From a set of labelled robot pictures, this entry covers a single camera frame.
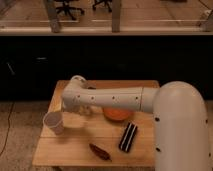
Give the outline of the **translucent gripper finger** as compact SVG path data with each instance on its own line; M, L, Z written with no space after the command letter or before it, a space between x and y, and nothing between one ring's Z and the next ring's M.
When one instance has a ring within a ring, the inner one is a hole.
M92 114L92 109L90 106L82 106L80 108L80 113L82 115L91 115Z

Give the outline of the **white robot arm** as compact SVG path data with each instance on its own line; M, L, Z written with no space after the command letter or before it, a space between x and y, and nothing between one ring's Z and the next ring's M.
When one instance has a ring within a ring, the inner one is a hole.
M154 118L155 171L212 171L208 115L204 99L191 84L172 81L159 88L89 89L73 76L62 91L62 106L123 108Z

